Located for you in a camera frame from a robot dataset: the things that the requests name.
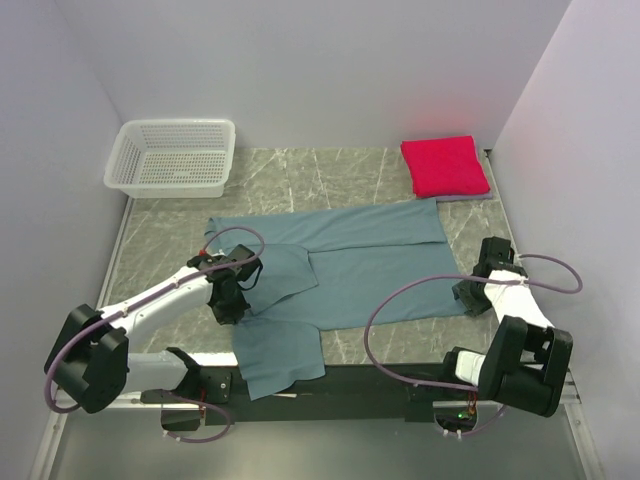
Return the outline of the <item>blue-grey t shirt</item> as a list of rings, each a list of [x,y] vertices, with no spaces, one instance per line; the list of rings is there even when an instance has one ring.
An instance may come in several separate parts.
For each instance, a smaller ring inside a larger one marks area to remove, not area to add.
[[[289,214],[213,217],[215,251],[263,251],[250,309],[232,330],[251,399],[325,374],[321,332],[364,326],[382,300],[422,277],[431,282],[392,301],[378,322],[459,316],[451,292],[456,261],[433,200]]]

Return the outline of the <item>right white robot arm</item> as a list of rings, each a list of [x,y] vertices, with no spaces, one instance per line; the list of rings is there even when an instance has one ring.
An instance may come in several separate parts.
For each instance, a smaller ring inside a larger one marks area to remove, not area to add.
[[[573,338],[541,312],[526,271],[514,259],[509,240],[485,238],[473,274],[490,282],[461,280],[452,287],[467,315],[493,310],[499,327],[485,354],[461,347],[448,352],[439,387],[460,399],[474,386],[482,400],[550,417],[564,388]]]

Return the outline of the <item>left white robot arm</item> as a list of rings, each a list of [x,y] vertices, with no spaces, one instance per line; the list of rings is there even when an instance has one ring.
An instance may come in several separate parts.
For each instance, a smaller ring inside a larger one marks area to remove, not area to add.
[[[242,282],[260,271],[258,252],[237,245],[229,254],[201,251],[166,280],[124,301],[94,309],[72,310],[45,362],[44,399],[54,412],[52,388],[58,386],[74,405],[97,413],[119,395],[163,390],[179,402],[201,401],[201,366],[179,348],[157,354],[133,354],[140,338],[181,315],[208,306],[221,324],[236,324],[249,305]]]

